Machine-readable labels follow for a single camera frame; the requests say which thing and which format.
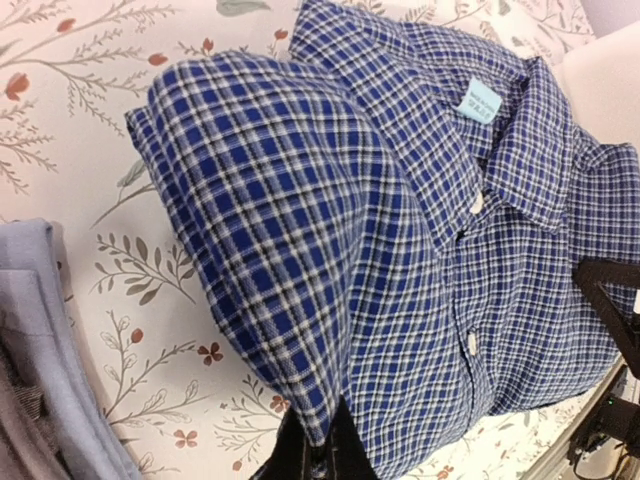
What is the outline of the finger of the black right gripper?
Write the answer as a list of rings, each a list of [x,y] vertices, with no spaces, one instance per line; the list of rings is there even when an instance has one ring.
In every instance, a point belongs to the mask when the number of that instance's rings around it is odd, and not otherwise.
[[[573,278],[639,379],[639,265],[587,258]]]

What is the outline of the light blue shirt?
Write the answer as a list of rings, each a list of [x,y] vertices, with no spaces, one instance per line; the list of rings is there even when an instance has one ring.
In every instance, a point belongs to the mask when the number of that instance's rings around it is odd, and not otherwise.
[[[23,378],[42,388],[73,478],[140,478],[87,380],[66,314],[53,228],[42,219],[1,227],[1,341]]]

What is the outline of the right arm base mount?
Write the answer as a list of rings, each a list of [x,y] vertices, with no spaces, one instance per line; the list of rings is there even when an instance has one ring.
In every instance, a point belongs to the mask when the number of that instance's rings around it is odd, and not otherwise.
[[[639,403],[623,398],[625,380],[606,387],[570,438],[567,459],[577,479],[622,479],[624,469],[639,463]],[[594,476],[584,472],[587,461],[612,440],[618,453],[609,472]]]

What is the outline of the grey shirt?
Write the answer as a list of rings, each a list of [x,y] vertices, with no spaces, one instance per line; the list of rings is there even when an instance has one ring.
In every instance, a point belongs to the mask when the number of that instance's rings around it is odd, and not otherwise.
[[[1,349],[1,477],[68,479],[41,388],[18,373]]]

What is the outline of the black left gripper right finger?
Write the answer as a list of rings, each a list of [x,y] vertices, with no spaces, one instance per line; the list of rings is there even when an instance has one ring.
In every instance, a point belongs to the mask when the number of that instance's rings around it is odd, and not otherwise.
[[[330,480],[378,480],[372,468],[346,400],[341,397],[325,447]]]

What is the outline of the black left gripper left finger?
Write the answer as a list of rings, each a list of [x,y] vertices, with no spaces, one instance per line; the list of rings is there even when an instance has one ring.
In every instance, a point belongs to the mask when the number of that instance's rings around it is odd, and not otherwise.
[[[308,480],[311,478],[311,447],[295,412],[287,412],[268,460],[251,480]]]

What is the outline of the blue checked long sleeve shirt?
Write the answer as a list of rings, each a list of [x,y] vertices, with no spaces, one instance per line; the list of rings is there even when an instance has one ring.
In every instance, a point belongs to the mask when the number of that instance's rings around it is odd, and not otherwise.
[[[346,400],[379,479],[488,415],[597,384],[619,351],[574,282],[639,260],[639,162],[546,63],[302,4],[290,59],[177,63],[126,122],[212,317],[328,479]]]

